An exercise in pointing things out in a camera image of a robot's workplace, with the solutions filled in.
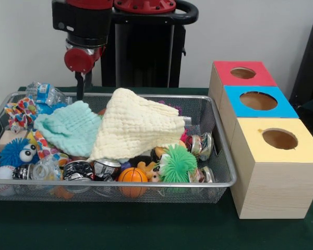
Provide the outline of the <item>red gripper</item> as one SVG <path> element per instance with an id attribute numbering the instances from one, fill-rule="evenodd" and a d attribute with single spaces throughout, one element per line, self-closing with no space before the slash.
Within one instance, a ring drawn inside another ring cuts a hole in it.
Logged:
<path id="1" fill-rule="evenodd" d="M 66 46 L 64 62 L 70 71 L 75 71 L 77 80 L 77 100 L 83 100 L 84 87 L 92 87 L 92 69 L 105 50 L 104 46 L 96 48 L 83 48 L 72 45 Z"/>

